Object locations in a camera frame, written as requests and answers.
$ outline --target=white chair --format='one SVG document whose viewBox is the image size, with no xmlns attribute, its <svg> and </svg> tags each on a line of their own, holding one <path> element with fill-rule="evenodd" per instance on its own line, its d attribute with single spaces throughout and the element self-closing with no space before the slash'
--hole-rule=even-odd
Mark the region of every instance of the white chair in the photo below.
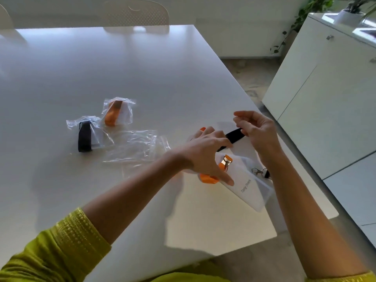
<svg viewBox="0 0 376 282">
<path fill-rule="evenodd" d="M 0 30 L 13 29 L 12 18 L 9 16 L 6 9 L 0 5 Z"/>
<path fill-rule="evenodd" d="M 103 26 L 134 27 L 169 25 L 165 7 L 149 0 L 109 0 L 104 2 Z"/>
</svg>

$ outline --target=cabinet door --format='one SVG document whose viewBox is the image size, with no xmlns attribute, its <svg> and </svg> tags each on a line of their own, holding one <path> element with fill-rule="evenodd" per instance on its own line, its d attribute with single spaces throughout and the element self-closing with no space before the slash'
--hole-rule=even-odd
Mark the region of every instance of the cabinet door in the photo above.
<svg viewBox="0 0 376 282">
<path fill-rule="evenodd" d="M 332 34 L 279 119 L 322 179 L 376 150 L 376 49 Z"/>
<path fill-rule="evenodd" d="M 370 224 L 368 226 L 362 226 L 360 229 L 368 237 L 370 242 L 376 247 L 376 224 Z"/>
<path fill-rule="evenodd" d="M 324 180 L 346 212 L 361 226 L 376 223 L 376 153 Z"/>
<path fill-rule="evenodd" d="M 332 29 L 307 18 L 269 86 L 263 104 L 278 119 L 316 67 L 326 37 Z"/>
</svg>

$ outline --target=person's left hand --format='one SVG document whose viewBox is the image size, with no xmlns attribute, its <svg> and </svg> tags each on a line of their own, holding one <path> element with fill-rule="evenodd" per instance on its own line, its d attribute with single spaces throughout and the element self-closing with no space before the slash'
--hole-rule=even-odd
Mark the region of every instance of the person's left hand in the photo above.
<svg viewBox="0 0 376 282">
<path fill-rule="evenodd" d="M 223 131 L 208 127 L 205 131 L 197 131 L 189 142 L 174 148 L 171 152 L 187 160 L 191 170 L 217 177 L 233 186 L 234 182 L 230 175 L 221 170 L 215 162 L 215 153 L 221 146 L 232 147 L 232 143 L 225 137 Z"/>
</svg>

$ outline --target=floor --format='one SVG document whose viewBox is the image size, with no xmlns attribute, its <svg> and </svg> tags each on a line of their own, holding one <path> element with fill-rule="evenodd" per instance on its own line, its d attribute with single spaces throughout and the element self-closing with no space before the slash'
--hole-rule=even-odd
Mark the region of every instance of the floor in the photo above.
<svg viewBox="0 0 376 282">
<path fill-rule="evenodd" d="M 278 61 L 275 59 L 224 59 L 223 63 L 260 111 L 272 118 L 261 100 L 279 68 Z M 277 130 L 280 137 L 340 213 L 337 218 L 331 220 L 333 225 L 345 237 L 369 269 L 376 273 L 376 249 L 337 202 L 282 128 L 278 126 Z M 221 266 L 232 282 L 302 282 L 305 277 L 288 232 L 279 234 L 273 239 L 224 254 L 214 258 L 213 261 Z"/>
</svg>

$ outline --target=hand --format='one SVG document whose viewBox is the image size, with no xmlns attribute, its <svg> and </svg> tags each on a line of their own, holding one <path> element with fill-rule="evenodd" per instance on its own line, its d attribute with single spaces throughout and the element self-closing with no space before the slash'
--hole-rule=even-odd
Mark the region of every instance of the hand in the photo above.
<svg viewBox="0 0 376 282">
<path fill-rule="evenodd" d="M 242 128 L 241 132 L 249 137 L 266 167 L 284 153 L 273 120 L 255 111 L 236 111 L 234 116 L 237 127 Z"/>
<path fill-rule="evenodd" d="M 221 146 L 232 147 L 232 143 L 225 137 L 223 131 L 208 127 L 204 131 L 197 131 L 189 142 L 171 152 L 187 160 L 189 169 L 215 176 L 233 186 L 234 182 L 230 175 L 221 170 L 215 162 L 215 153 Z"/>
</svg>

